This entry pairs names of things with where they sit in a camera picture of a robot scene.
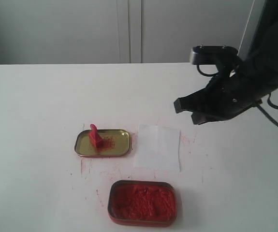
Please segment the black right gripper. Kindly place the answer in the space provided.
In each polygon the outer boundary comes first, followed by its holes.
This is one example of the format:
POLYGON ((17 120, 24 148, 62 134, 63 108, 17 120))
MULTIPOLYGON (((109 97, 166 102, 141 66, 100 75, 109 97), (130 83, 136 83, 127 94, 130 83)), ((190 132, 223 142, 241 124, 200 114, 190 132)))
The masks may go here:
POLYGON ((262 103, 269 93, 269 75, 235 74, 215 87, 206 86, 188 96, 174 101, 176 113, 192 112, 194 125, 230 120, 262 103))

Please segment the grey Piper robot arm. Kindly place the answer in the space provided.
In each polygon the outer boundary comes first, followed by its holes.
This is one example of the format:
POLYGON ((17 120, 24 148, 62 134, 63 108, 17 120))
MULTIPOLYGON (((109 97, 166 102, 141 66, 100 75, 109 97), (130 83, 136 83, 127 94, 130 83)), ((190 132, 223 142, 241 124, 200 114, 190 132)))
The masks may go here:
POLYGON ((265 33, 257 50, 245 60, 230 46, 195 46, 193 65, 215 65, 205 88, 174 102, 176 113, 191 112, 195 125, 230 120, 278 89, 278 22, 265 33))

